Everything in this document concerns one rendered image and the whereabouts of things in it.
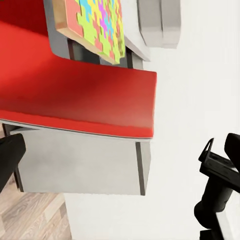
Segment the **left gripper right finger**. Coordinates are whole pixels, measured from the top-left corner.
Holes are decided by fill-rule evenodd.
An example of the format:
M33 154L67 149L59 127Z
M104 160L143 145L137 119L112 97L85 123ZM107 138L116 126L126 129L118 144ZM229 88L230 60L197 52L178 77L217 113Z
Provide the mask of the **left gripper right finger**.
M240 135L235 133L228 133L224 151L232 161L236 170L240 173Z

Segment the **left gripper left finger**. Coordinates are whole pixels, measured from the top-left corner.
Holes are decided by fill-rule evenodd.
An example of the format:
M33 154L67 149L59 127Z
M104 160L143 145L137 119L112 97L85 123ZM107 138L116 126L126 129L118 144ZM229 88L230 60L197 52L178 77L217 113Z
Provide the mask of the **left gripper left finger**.
M26 144L22 133L0 138L0 193L25 153Z

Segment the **jigsaw puzzle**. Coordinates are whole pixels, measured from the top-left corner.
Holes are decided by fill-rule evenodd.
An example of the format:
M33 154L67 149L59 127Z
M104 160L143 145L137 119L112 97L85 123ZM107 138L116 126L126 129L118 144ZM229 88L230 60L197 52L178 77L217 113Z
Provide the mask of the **jigsaw puzzle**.
M58 32L112 64L126 57L121 0L53 0Z

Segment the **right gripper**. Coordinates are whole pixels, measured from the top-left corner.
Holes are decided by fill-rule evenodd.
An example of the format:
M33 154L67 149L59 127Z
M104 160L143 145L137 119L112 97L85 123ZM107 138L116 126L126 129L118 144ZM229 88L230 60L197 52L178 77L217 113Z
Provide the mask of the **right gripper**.
M206 194L215 202L224 203L233 190L240 193L240 173L209 158L214 140L208 142L198 159L199 171L208 176Z

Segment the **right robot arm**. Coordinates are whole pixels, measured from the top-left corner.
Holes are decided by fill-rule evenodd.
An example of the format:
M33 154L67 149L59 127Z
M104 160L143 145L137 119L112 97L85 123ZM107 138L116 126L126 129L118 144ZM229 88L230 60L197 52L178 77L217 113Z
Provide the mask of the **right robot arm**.
M198 159L199 171L208 176L208 181L193 211L207 228L200 231L199 240L234 240L224 209L233 190L240 193L240 173L231 160L210 151L214 140L208 142Z

